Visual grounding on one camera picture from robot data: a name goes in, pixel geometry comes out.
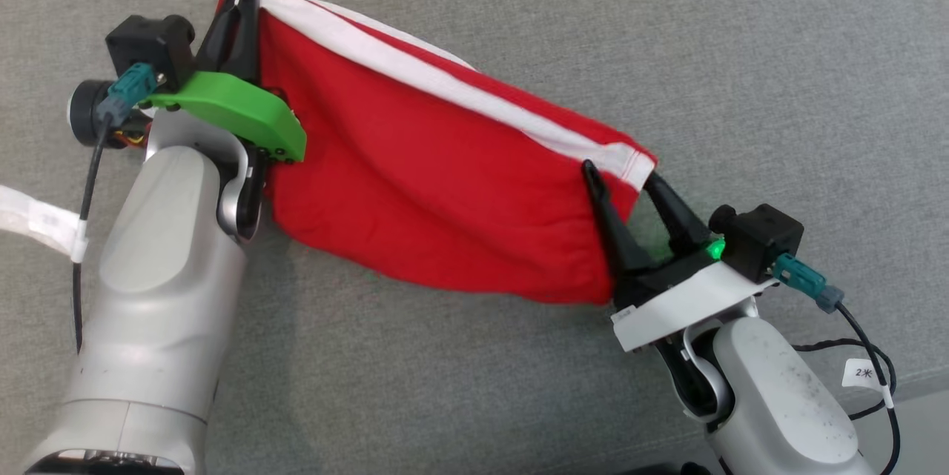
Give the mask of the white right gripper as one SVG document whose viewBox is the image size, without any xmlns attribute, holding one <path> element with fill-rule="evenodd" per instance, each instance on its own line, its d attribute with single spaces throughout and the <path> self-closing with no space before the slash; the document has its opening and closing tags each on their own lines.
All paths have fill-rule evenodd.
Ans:
<svg viewBox="0 0 949 475">
<path fill-rule="evenodd" d="M 722 262 L 724 239 L 710 242 L 707 225 L 655 171 L 645 182 L 645 192 L 667 229 L 674 258 L 653 262 L 613 205 L 593 161 L 582 161 L 581 174 L 614 282 L 616 312 L 611 321 L 624 351 L 701 324 L 776 285 L 772 278 L 753 282 Z"/>
</svg>

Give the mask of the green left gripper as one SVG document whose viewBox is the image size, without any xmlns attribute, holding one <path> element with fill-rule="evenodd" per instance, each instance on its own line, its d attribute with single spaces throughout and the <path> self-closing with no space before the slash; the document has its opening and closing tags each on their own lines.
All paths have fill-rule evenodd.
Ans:
<svg viewBox="0 0 949 475">
<path fill-rule="evenodd" d="M 146 154 L 192 145 L 199 131 L 263 147 L 278 162 L 302 163 L 306 133 L 291 107 L 260 84 L 259 0 L 224 0 L 196 55 L 199 72 L 175 90 L 156 87 Z"/>
</svg>

